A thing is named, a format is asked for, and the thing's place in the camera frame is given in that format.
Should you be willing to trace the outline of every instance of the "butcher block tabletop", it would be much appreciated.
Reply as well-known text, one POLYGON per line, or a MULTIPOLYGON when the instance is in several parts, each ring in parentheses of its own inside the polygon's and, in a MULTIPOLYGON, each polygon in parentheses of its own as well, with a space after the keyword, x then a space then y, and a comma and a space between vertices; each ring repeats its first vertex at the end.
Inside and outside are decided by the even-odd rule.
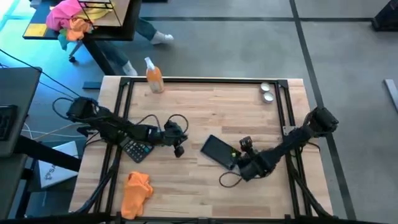
MULTIPOLYGON (((104 77, 99 104, 110 110, 115 107, 121 77, 104 77)), ((310 112, 301 79, 288 79, 295 122, 302 124, 310 112)), ((127 89, 121 101, 123 115, 127 89)), ((285 119, 285 96, 281 92, 285 119)), ((121 210, 123 188, 128 174, 138 171, 149 174, 154 194, 144 204, 143 217, 208 217, 208 218, 283 218, 293 215, 286 163, 281 159, 273 173, 263 179, 242 181, 233 188, 222 187, 218 179, 227 170, 204 156, 200 149, 209 135, 214 135, 240 150, 239 140, 251 136, 256 149, 275 147, 282 140, 276 101, 261 101, 259 85, 240 83, 165 83, 165 91, 152 93, 146 82, 135 82, 129 120, 138 122, 155 114, 160 125, 172 114, 189 120, 188 140, 182 146, 185 154, 174 156, 173 147, 156 147, 140 164, 122 153, 112 214, 121 210)), ((182 129, 182 118, 173 118, 182 129)), ((155 125, 148 118, 144 124, 155 125)), ((106 143, 96 142, 86 149, 81 162, 70 210, 80 208, 98 185, 106 143)), ((308 188, 326 211, 332 213, 319 150, 305 146, 302 153, 308 188)), ((226 175, 224 184, 233 184, 239 177, 226 175)), ((101 211, 105 211, 108 186, 104 190, 101 211)), ((302 194, 298 188, 301 214, 302 194)))

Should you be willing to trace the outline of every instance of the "jeans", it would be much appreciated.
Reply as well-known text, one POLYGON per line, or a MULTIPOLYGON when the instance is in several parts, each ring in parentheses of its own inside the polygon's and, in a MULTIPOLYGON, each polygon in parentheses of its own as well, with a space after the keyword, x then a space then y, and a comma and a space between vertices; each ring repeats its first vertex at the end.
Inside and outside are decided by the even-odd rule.
MULTIPOLYGON (((141 18, 139 18, 137 21, 136 31, 148 40, 152 40, 157 32, 152 24, 141 18)), ((127 55, 119 50, 110 41, 97 41, 97 44, 104 53, 105 57, 116 65, 123 67, 128 63, 129 59, 127 58, 127 55)))

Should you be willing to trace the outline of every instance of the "concrete floor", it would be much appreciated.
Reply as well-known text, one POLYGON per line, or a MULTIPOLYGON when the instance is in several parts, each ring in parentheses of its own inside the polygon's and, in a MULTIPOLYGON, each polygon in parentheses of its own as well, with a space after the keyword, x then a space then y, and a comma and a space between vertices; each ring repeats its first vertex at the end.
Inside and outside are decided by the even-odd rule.
MULTIPOLYGON (((169 1, 143 4, 141 16, 292 17, 289 0, 169 1)), ((300 17, 347 18, 373 17, 388 0, 295 2, 300 17)), ((23 40, 27 23, 8 21, 0 33, 0 48, 42 67, 79 93, 83 93, 84 81, 102 79, 103 72, 84 47, 76 54, 79 64, 72 65, 57 42, 23 40)), ((303 78, 310 105, 317 105, 294 22, 156 21, 153 25, 173 34, 175 43, 153 47, 139 35, 134 42, 115 43, 140 75, 145 70, 143 58, 150 56, 167 76, 303 78)), ((398 152, 394 125, 398 114, 382 80, 392 78, 398 83, 398 34, 375 33, 368 22, 302 22, 302 27, 323 102, 340 120, 334 138, 356 216, 358 220, 395 223, 398 152)), ((0 55, 0 62, 20 66, 5 55, 0 55)), ((42 80, 56 86, 44 77, 42 80)), ((97 91, 84 94, 98 96, 97 91)), ((59 96, 39 86, 27 120, 32 129, 50 131, 67 124, 50 109, 59 96)), ((344 218, 330 153, 325 141, 320 145, 333 211, 344 218)), ((68 203, 64 194, 60 198, 68 203)), ((41 206, 41 198, 36 201, 41 206)), ((36 214, 35 205, 31 207, 30 212, 36 214)))

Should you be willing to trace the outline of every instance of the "smartphone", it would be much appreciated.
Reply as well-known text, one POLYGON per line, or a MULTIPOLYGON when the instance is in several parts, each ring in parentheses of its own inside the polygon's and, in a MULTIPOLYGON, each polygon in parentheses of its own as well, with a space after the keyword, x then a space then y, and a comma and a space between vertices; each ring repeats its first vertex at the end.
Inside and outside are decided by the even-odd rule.
POLYGON ((234 169, 236 161, 242 154, 212 134, 200 151, 229 170, 234 169))

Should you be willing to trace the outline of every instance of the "plastic bottle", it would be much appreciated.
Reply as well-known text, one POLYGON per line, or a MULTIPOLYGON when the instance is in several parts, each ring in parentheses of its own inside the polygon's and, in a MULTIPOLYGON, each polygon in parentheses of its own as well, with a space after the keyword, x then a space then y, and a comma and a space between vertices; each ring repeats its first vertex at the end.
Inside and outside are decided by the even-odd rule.
POLYGON ((153 93, 162 93, 164 91, 162 72, 156 67, 149 57, 145 58, 147 63, 147 80, 153 93))

